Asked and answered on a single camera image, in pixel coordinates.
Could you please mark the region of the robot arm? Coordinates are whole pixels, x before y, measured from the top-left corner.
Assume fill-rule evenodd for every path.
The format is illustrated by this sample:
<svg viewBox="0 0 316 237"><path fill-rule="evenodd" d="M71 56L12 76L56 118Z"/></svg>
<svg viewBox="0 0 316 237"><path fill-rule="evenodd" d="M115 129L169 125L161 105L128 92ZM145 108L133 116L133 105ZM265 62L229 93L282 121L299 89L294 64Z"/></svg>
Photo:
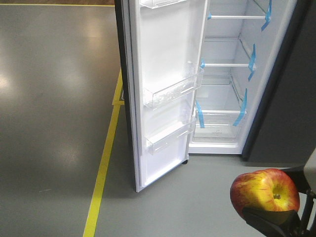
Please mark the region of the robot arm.
<svg viewBox="0 0 316 237"><path fill-rule="evenodd" d="M316 235L316 153L313 152L304 166L284 170L298 188L306 195L303 214L297 211L265 211L250 207L242 210L248 225L266 237L314 237Z"/></svg>

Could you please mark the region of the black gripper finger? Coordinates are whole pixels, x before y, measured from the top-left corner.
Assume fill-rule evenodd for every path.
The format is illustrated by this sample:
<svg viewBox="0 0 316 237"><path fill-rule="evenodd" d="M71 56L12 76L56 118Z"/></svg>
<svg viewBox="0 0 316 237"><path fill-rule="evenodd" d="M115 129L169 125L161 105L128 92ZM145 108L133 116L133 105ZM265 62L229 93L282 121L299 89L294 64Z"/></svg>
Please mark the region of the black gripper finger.
<svg viewBox="0 0 316 237"><path fill-rule="evenodd" d="M300 218L295 210L265 211L245 207L242 210L248 225L266 237L298 237Z"/></svg>

